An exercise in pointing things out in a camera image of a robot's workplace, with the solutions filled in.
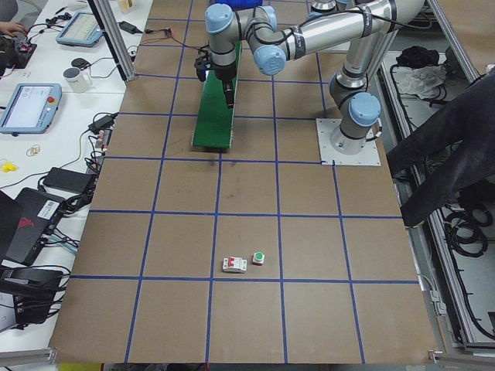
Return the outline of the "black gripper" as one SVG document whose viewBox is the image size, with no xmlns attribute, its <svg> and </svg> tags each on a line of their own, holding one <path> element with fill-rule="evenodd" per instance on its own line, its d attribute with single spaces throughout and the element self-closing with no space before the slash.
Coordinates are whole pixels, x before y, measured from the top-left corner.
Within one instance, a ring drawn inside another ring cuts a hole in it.
<svg viewBox="0 0 495 371">
<path fill-rule="evenodd" d="M 215 64 L 213 67 L 216 78 L 222 82 L 226 105 L 228 108 L 233 108 L 235 102 L 234 79 L 237 77 L 237 64 L 231 63 L 227 66 Z"/>
</svg>

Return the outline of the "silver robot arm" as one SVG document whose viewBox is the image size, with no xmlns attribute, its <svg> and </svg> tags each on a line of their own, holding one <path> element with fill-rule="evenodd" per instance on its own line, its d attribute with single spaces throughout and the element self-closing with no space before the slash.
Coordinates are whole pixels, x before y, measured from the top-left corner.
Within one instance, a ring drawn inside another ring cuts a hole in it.
<svg viewBox="0 0 495 371">
<path fill-rule="evenodd" d="M 198 54 L 196 75 L 204 81 L 207 71 L 213 71 L 222 84 L 227 107 L 232 108 L 237 76 L 235 46 L 240 41 L 248 43 L 255 64 L 267 76 L 282 71 L 289 60 L 349 43 L 341 69 L 329 82 L 330 95 L 342 115 L 330 141 L 337 151 L 354 155 L 365 146 L 368 132 L 381 113 L 379 101 L 365 89 L 372 76 L 370 69 L 382 61 L 385 40 L 406 26 L 422 6 L 421 1 L 352 2 L 342 12 L 319 13 L 279 30 L 271 6 L 237 11 L 216 3 L 205 12 L 209 49 Z"/>
</svg>

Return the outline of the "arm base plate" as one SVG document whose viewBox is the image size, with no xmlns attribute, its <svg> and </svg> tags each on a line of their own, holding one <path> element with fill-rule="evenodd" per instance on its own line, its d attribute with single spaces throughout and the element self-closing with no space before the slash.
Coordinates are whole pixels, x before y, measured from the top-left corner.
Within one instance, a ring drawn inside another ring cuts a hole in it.
<svg viewBox="0 0 495 371">
<path fill-rule="evenodd" d="M 340 130 L 341 119 L 316 119 L 320 162 L 336 166 L 380 166 L 377 138 L 373 128 L 358 140 L 345 137 Z"/>
</svg>

